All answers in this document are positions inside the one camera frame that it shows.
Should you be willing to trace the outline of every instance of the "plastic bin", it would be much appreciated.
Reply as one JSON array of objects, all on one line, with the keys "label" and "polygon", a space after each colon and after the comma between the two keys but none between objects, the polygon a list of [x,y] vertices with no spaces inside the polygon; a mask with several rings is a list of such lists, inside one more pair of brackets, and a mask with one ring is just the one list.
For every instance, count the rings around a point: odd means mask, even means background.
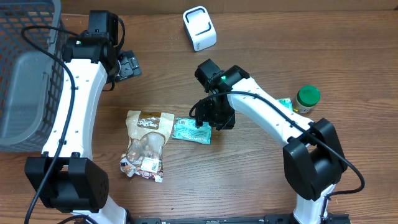
[{"label": "plastic bin", "polygon": [[[0,1],[0,151],[41,151],[51,132],[63,68],[21,36],[32,25],[63,27],[59,0]],[[33,29],[26,36],[61,58],[67,35]]]}]

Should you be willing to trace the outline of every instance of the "wood grain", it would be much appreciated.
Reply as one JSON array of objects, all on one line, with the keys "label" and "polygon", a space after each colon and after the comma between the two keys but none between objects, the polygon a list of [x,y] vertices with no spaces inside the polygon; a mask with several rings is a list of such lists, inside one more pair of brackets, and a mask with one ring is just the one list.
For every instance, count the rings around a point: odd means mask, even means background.
[{"label": "wood grain", "polygon": [[182,14],[205,6],[210,13],[393,10],[398,0],[63,0],[62,12],[88,15],[92,9],[118,15]]},{"label": "wood grain", "polygon": [[[164,148],[161,184],[128,179],[119,170],[125,152],[128,110],[188,116],[205,97],[193,73],[211,58],[220,68],[239,65],[275,98],[293,97],[303,85],[319,87],[311,114],[336,127],[345,156],[366,179],[356,195],[336,196],[329,211],[349,213],[353,223],[396,223],[398,218],[398,13],[295,12],[212,15],[215,46],[195,53],[180,15],[124,16],[124,49],[133,49],[140,77],[104,93],[93,134],[95,162],[110,179],[110,196],[134,217],[254,217],[290,213],[295,192],[285,180],[282,151],[247,117],[230,131],[214,131],[212,143],[171,139]],[[81,32],[86,16],[63,16]],[[34,191],[24,175],[27,156],[0,154],[0,223],[21,223]],[[337,189],[359,185],[343,174]],[[36,205],[31,223],[67,217]]]}]

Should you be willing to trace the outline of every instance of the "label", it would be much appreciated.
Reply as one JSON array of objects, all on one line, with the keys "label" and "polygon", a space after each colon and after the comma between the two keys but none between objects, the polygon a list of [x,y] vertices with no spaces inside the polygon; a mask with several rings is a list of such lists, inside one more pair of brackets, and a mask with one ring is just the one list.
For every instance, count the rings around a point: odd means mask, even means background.
[{"label": "label", "polygon": [[144,158],[144,160],[142,161],[141,170],[148,172],[157,172],[159,170],[159,160],[147,157]]},{"label": "label", "polygon": [[138,117],[137,126],[157,130],[161,115],[161,112],[141,112]]}]

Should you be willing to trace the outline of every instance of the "teal wrapper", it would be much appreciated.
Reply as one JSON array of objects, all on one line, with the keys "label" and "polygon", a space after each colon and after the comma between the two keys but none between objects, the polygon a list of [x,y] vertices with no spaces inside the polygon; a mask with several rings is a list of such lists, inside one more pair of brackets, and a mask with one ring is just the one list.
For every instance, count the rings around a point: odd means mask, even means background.
[{"label": "teal wrapper", "polygon": [[197,128],[194,119],[177,118],[172,138],[210,144],[211,127],[208,122],[203,122],[203,126]]},{"label": "teal wrapper", "polygon": [[278,99],[277,101],[284,105],[287,109],[293,111],[293,104],[290,98]]}]

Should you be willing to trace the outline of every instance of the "wooden table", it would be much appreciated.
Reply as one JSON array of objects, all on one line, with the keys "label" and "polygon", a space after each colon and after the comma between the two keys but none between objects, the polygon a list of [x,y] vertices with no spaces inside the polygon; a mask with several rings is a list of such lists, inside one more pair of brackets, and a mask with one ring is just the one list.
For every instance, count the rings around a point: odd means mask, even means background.
[{"label": "wooden table", "polygon": [[[322,100],[312,114],[336,127],[366,188],[336,196],[329,211],[353,223],[397,223],[398,218],[398,12],[295,12],[213,14],[217,44],[195,53],[181,15],[122,16],[123,49],[133,49],[142,75],[118,83],[100,100],[93,134],[96,164],[109,176],[110,196],[136,218],[254,217],[290,213],[295,192],[284,177],[282,150],[242,114],[233,130],[214,131],[211,145],[170,139],[164,148],[164,182],[128,179],[119,170],[128,144],[129,110],[187,117],[206,96],[193,74],[208,58],[220,68],[239,65],[275,98],[315,85]],[[86,16],[63,16],[75,32]],[[0,223],[22,223],[34,190],[24,175],[27,156],[0,154]],[[353,189],[352,170],[337,189]],[[31,223],[68,217],[38,202]]]}]

